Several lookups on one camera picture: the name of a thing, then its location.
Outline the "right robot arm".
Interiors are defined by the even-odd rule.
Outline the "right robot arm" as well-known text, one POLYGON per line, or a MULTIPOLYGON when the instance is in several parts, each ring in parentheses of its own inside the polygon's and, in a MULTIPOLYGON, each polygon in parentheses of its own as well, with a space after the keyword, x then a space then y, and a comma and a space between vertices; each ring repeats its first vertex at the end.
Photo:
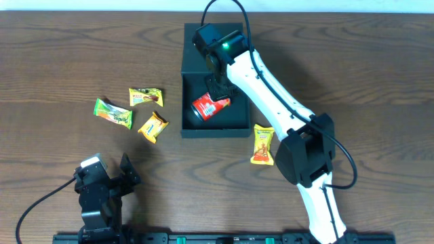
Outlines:
POLYGON ((198 30, 195 47, 212 71, 212 99, 241 90, 267 118, 280 141, 275 163, 281 174, 299 189, 309 217, 309 230, 320 243, 336 243, 346 225, 340 218, 333 191, 332 159, 335 148, 347 150, 334 137, 327 114, 316 116, 278 82, 253 48, 236 30, 223 37, 212 25, 198 30))

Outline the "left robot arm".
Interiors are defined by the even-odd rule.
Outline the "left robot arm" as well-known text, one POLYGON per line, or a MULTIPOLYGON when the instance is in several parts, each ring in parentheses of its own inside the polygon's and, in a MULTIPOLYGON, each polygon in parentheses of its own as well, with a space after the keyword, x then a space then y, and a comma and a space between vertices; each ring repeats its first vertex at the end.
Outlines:
POLYGON ((84 222, 79 243, 134 242, 131 230, 122 224, 122 197, 134 192, 141 178, 125 153, 117 177, 110 178, 106 169, 98 153, 82 161, 75 170, 75 192, 79 194, 84 222))

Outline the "orange Le-mond biscuit packet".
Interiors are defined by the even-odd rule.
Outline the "orange Le-mond biscuit packet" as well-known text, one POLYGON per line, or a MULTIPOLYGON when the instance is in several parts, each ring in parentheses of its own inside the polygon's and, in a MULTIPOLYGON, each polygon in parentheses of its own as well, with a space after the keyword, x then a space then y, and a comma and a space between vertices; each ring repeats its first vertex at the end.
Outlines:
POLYGON ((148 141, 157 143, 157 136, 168 126, 169 122, 162 118, 156 111, 145 124, 138 130, 148 141))

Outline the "red Pringles can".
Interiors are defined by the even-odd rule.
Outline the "red Pringles can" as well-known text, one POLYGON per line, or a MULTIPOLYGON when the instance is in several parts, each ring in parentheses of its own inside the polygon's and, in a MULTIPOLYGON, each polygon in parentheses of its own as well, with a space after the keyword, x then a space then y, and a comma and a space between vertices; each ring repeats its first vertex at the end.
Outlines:
POLYGON ((213 101, 213 99, 211 99, 210 93, 207 92, 198 99, 194 100, 191 104, 191 108, 199 120, 207 121, 215 114, 219 113, 222 109, 230 105, 230 98, 213 101))

